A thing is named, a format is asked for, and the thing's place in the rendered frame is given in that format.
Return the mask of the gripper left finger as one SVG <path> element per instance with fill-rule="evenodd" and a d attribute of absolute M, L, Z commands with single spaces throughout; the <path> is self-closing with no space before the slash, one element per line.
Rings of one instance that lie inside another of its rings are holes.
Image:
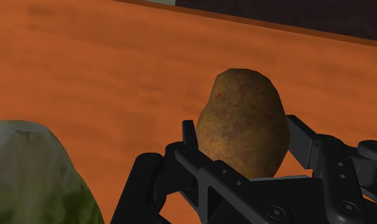
<path fill-rule="evenodd" d="M 291 224 L 291 213 L 226 163 L 198 150 L 193 121 L 165 154 L 143 153 L 132 166 L 110 224 L 171 224 L 160 215 L 180 192 L 202 224 Z"/>

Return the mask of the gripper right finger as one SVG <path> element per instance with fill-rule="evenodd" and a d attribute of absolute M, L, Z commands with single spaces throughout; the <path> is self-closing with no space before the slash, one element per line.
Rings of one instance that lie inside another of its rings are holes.
<path fill-rule="evenodd" d="M 329 224 L 377 224 L 377 141 L 353 147 L 314 132 L 295 115 L 287 122 L 289 151 L 322 180 Z"/>

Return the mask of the brown potato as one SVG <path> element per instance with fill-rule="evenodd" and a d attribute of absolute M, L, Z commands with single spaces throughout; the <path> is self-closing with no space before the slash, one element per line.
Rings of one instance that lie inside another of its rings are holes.
<path fill-rule="evenodd" d="M 289 128 L 277 89 L 250 69 L 218 74 L 196 125 L 198 148 L 246 178 L 272 177 L 289 146 Z"/>

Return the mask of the green lettuce head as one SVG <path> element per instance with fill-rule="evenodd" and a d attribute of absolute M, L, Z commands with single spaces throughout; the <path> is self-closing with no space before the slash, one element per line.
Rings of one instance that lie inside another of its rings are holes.
<path fill-rule="evenodd" d="M 0 224 L 105 224 L 48 127 L 0 120 Z"/>

